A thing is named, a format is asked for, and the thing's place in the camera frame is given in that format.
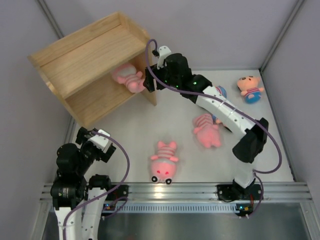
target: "gray wall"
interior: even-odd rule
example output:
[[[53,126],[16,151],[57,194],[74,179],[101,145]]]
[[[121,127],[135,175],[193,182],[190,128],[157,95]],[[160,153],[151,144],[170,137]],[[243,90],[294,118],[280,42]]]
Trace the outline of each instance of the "gray wall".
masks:
[[[297,178],[320,213],[320,1],[307,0],[264,73]]]
[[[57,38],[34,0],[0,3],[0,233],[26,240],[69,114],[27,56]]]
[[[65,34],[121,10],[197,69],[257,69],[296,0],[46,0]]]

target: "pink stuffed pig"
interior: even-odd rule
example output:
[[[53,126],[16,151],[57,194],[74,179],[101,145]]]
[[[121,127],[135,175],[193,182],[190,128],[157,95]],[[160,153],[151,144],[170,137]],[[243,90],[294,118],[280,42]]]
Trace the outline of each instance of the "pink stuffed pig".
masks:
[[[245,76],[238,80],[237,86],[248,104],[256,103],[261,99],[261,92],[265,89],[263,87],[258,88],[260,80],[258,76]]]
[[[209,113],[196,117],[193,120],[193,124],[196,126],[193,133],[196,134],[196,138],[205,148],[221,146],[219,127],[214,124]]]
[[[125,63],[111,72],[112,78],[119,84],[124,84],[131,93],[140,93],[145,89],[143,73],[137,72],[135,66]]]
[[[179,160],[175,156],[177,144],[175,141],[168,145],[159,141],[157,147],[157,155],[151,156],[151,180],[154,183],[165,181],[166,184],[171,184],[177,170],[176,162]]]

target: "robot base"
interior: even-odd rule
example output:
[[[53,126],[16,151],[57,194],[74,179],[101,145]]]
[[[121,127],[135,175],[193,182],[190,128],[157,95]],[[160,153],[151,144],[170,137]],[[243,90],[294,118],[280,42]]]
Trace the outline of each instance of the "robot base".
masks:
[[[261,186],[253,181],[247,188],[242,188],[235,181],[232,184],[217,185],[218,199],[224,202],[233,202],[236,200],[250,201],[259,200],[261,197]]]

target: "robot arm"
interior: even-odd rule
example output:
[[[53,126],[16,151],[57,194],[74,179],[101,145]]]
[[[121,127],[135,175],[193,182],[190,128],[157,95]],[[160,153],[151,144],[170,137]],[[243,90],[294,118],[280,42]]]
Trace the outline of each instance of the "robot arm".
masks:
[[[215,115],[240,139],[239,143],[232,149],[233,154],[239,160],[234,176],[233,190],[239,192],[236,195],[241,195],[241,193],[245,195],[246,191],[254,184],[253,162],[255,157],[263,150],[267,140],[266,133],[236,112],[236,107],[225,99],[208,79],[199,74],[192,74],[187,59],[181,53],[172,53],[167,46],[161,46],[158,51],[155,49],[152,53],[158,57],[158,62],[150,67],[162,83],[183,91],[180,94],[184,98]],[[154,77],[148,68],[145,69],[143,85],[149,92],[165,88],[162,84],[157,84],[155,88]],[[207,94],[218,98],[219,101],[202,95],[188,94],[187,91]],[[269,124],[264,118],[258,122],[268,129]]]
[[[102,129],[93,130],[110,136]],[[94,160],[107,163],[116,148],[109,144],[108,139],[95,135],[83,127],[78,131],[75,142],[80,145],[80,148],[73,143],[67,143],[58,149],[57,177],[50,191],[58,220],[59,239],[97,240],[103,203],[107,196],[89,204],[85,209],[83,220],[80,208],[69,216],[65,227],[63,226],[67,215],[76,206],[82,204],[84,200],[95,198],[111,189],[108,176],[92,176],[87,185],[84,175]]]

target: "wooden shelf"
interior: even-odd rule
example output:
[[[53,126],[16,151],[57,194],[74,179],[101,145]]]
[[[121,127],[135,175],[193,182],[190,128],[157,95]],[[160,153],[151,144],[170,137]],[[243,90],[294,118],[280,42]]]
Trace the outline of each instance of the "wooden shelf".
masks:
[[[66,102],[83,124],[88,126],[109,114],[133,95],[135,94],[129,92],[123,84],[118,84],[107,74],[68,97]]]
[[[76,121],[88,127],[134,95],[109,73],[126,62],[144,72],[149,39],[143,28],[123,13],[115,12],[28,59]],[[157,104],[155,93],[142,94]]]
[[[146,44],[119,25],[43,66],[43,73],[67,98],[145,51]]]

